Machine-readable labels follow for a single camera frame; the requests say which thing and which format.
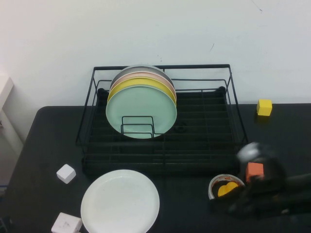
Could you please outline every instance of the white box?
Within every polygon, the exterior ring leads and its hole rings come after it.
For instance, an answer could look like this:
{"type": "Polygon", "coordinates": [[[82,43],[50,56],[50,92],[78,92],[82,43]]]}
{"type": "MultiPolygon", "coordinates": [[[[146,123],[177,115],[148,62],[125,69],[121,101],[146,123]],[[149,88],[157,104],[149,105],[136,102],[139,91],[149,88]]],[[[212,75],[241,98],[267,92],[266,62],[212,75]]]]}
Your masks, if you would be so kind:
{"type": "Polygon", "coordinates": [[[76,171],[68,164],[65,164],[57,171],[56,175],[64,183],[69,183],[76,176],[76,171]]]}
{"type": "Polygon", "coordinates": [[[82,226],[82,220],[64,213],[60,213],[51,231],[53,233],[76,233],[82,226]]]}

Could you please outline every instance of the white plate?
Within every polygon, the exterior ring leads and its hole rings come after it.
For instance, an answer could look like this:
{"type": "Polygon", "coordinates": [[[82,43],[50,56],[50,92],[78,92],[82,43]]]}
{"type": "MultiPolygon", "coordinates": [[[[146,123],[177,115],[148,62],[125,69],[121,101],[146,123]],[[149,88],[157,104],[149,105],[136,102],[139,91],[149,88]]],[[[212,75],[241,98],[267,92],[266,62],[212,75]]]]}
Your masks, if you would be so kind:
{"type": "Polygon", "coordinates": [[[108,172],[87,189],[81,218],[89,233],[146,233],[160,208],[155,185],[131,170],[108,172]]]}

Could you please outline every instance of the dish rack tray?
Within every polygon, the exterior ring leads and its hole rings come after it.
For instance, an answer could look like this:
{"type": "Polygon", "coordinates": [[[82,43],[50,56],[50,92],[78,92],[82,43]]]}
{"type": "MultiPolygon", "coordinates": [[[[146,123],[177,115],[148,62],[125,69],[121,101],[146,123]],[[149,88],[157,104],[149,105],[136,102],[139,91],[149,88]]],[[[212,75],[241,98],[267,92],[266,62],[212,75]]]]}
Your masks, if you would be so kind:
{"type": "Polygon", "coordinates": [[[156,67],[174,83],[177,119],[168,132],[150,139],[122,135],[107,121],[111,81],[126,67],[94,67],[76,138],[84,173],[133,169],[148,174],[237,174],[236,153],[248,140],[230,65],[156,67]]]}

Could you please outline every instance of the bowl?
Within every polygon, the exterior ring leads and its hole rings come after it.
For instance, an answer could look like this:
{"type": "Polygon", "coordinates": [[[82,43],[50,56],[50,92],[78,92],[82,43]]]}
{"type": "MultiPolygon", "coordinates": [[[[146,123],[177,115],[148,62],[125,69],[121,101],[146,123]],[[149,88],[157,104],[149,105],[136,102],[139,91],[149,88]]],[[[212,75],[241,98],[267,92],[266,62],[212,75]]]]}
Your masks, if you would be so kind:
{"type": "Polygon", "coordinates": [[[209,185],[208,185],[208,198],[210,200],[212,199],[215,199],[214,195],[213,195],[213,192],[212,192],[212,189],[213,189],[213,186],[218,183],[219,181],[228,181],[228,182],[235,182],[238,184],[238,186],[245,186],[245,184],[243,183],[243,181],[241,181],[238,177],[236,176],[233,176],[233,175],[230,175],[230,174],[221,174],[221,175],[218,175],[218,176],[215,176],[210,182],[209,182],[209,185]]]}

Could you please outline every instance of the yellow cube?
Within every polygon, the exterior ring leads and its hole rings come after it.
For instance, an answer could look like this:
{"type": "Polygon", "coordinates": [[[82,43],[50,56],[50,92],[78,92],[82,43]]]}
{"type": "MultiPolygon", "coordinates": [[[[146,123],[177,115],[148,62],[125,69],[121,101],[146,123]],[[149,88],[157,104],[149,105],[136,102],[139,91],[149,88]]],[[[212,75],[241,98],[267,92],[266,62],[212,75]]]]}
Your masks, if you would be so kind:
{"type": "Polygon", "coordinates": [[[259,100],[257,104],[257,114],[259,116],[270,116],[272,111],[271,100],[259,100]]]}

